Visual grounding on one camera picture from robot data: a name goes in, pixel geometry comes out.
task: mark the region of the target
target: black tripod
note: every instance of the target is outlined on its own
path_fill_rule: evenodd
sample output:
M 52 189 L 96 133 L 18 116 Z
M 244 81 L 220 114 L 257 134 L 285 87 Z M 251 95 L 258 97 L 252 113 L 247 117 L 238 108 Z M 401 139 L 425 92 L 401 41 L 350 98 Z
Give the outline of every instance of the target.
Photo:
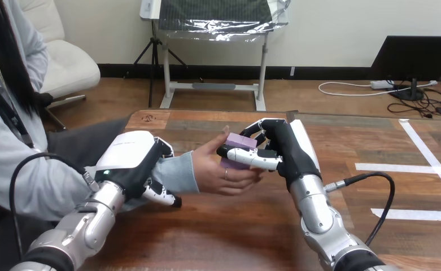
M 137 66 L 137 63 L 139 62 L 139 60 L 142 58 L 142 56 L 145 54 L 145 52 L 147 51 L 147 49 L 149 49 L 149 47 L 152 45 L 152 62 L 150 65 L 150 86 L 149 86 L 149 107 L 152 107 L 152 90 L 154 87 L 154 77 L 155 77 L 155 70 L 160 68 L 159 66 L 159 53 L 157 51 L 157 45 L 162 45 L 162 42 L 160 41 L 159 38 L 157 38 L 157 35 L 155 34 L 155 26 L 154 26 L 154 21 L 151 21 L 151 26 L 152 26 L 152 37 L 150 38 L 149 43 L 147 44 L 147 46 L 144 48 L 144 50 L 142 51 L 142 53 L 139 55 L 139 57 L 136 59 L 136 61 L 134 62 L 134 69 Z M 182 64 L 182 66 L 189 70 L 189 66 L 187 66 L 187 64 L 185 64 L 185 62 L 182 61 L 182 59 L 180 59 L 176 54 L 174 54 L 174 52 L 172 52 L 170 49 L 169 50 L 169 54 L 171 54 L 175 59 L 177 59 L 177 61 L 180 62 L 180 64 Z M 124 76 L 124 78 L 127 78 L 129 75 L 129 72 L 126 73 L 126 75 Z

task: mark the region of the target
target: white cable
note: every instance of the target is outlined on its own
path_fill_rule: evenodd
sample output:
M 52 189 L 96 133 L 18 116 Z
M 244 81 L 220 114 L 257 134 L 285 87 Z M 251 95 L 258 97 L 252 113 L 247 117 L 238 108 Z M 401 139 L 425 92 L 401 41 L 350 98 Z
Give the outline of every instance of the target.
M 434 85 L 436 85 L 437 83 L 438 83 L 438 82 L 436 82 L 436 81 L 430 81 L 429 84 L 426 84 L 426 85 L 420 85 L 420 86 L 417 86 L 417 88 L 423 88 L 423 87 L 425 87 L 425 86 L 434 86 Z M 375 96 L 375 95 L 381 95 L 381 94 L 386 94 L 386 93 L 392 93 L 392 92 L 397 92 L 397 91 L 403 91 L 403 90 L 411 89 L 411 88 L 405 88 L 405 89 L 390 90 L 390 91 L 382 91 L 382 92 L 370 93 L 370 94 L 345 94 L 345 93 L 330 93 L 330 92 L 323 91 L 323 90 L 321 89 L 321 87 L 324 86 L 324 85 L 328 85 L 328 84 L 338 84 L 338 85 L 348 85 L 348 86 L 359 86 L 359 87 L 362 87 L 362 88 L 366 88 L 366 87 L 369 87 L 369 86 L 370 86 L 370 85 L 355 85 L 355 84 L 349 84 L 349 83 L 343 83 L 343 82 L 326 82 L 326 83 L 323 83 L 323 84 L 321 84 L 320 86 L 318 86 L 318 90 L 321 91 L 321 92 L 323 92 L 323 93 L 325 93 L 325 94 L 328 94 L 328 95 L 334 95 L 334 96 L 362 97 L 362 96 Z

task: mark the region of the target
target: purple block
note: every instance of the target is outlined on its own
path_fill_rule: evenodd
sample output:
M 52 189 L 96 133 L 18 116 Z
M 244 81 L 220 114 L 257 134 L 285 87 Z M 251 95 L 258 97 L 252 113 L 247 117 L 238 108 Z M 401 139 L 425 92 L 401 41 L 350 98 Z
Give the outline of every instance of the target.
M 257 140 L 244 137 L 239 134 L 230 133 L 225 144 L 235 146 L 235 147 L 249 147 L 250 150 L 257 148 Z M 220 160 L 220 165 L 224 168 L 235 168 L 235 169 L 249 169 L 250 165 L 242 164 L 239 162 L 231 161 L 227 158 L 222 158 Z

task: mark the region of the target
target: pants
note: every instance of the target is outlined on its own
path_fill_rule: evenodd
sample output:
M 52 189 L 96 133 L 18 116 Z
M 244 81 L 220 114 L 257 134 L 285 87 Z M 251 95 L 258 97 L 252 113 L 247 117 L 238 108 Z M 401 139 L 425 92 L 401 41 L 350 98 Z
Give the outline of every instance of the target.
M 48 151 L 56 153 L 82 167 L 93 166 L 107 150 L 115 137 L 122 133 L 129 117 L 106 121 L 92 126 L 47 133 Z M 18 216 L 23 251 L 43 232 L 53 228 L 53 223 L 36 218 Z M 9 270 L 19 263 L 14 225 L 10 212 L 0 207 L 0 270 Z

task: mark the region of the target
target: chair leg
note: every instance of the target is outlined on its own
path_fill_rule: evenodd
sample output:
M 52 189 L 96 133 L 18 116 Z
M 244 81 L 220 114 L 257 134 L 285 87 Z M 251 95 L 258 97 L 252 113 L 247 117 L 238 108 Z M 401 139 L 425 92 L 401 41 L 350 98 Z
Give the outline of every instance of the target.
M 48 108 L 54 108 L 54 107 L 57 107 L 57 106 L 61 106 L 63 104 L 72 103 L 72 102 L 75 102 L 77 100 L 85 100 L 85 99 L 86 99 L 85 95 L 73 96 L 73 97 L 66 98 L 64 100 L 59 100 L 57 102 L 53 102 L 53 103 L 51 103 L 48 106 Z
M 44 110 L 57 127 L 60 127 L 62 131 L 67 130 L 66 126 L 56 116 L 54 116 L 54 114 L 49 109 L 44 108 Z

